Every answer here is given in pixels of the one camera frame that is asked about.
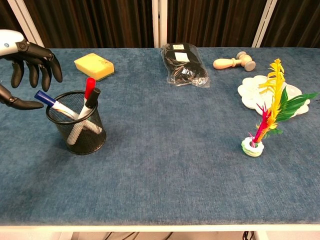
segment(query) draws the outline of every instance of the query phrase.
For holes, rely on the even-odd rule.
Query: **pen holder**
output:
[[[84,91],[70,91],[55,98],[55,100],[77,114],[80,114],[84,106],[84,99]],[[100,149],[106,141],[107,134],[98,113],[98,103],[96,103],[86,116],[77,120],[69,118],[50,106],[46,108],[46,116],[55,124],[66,146],[74,154],[91,154]],[[73,140],[74,144],[69,144],[70,139]]]

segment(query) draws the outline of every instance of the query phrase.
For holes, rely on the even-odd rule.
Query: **yellow sponge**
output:
[[[96,81],[100,81],[115,73],[113,63],[95,53],[89,53],[88,55],[80,57],[75,60],[74,63],[78,70],[94,78]]]

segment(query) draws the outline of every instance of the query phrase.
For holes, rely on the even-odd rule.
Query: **brown curtain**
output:
[[[168,0],[169,43],[251,47],[267,0]]]
[[[278,0],[261,47],[320,48],[320,1]]]
[[[152,0],[26,0],[47,48],[153,48]]]
[[[7,0],[0,0],[0,29],[15,30],[24,34]]]

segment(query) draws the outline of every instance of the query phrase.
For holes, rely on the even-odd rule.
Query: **clear plastic bag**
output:
[[[161,48],[161,55],[168,70],[168,83],[177,87],[188,84],[201,88],[210,87],[208,72],[196,46],[189,43],[168,43]]]

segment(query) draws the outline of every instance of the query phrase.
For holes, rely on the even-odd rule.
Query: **table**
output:
[[[282,122],[258,158],[241,142],[261,116],[246,108],[242,80],[266,76],[280,58],[288,84],[320,92],[320,49],[199,48],[210,88],[167,83],[159,48],[52,49],[63,71],[47,92],[83,90],[73,61],[96,53],[115,74],[97,83],[107,132],[89,155],[70,153],[45,108],[1,105],[0,229],[64,231],[247,231],[320,229],[320,96],[309,112]],[[255,70],[215,70],[218,58],[246,51]],[[0,61],[1,84],[32,100],[23,82],[11,89],[11,63]]]

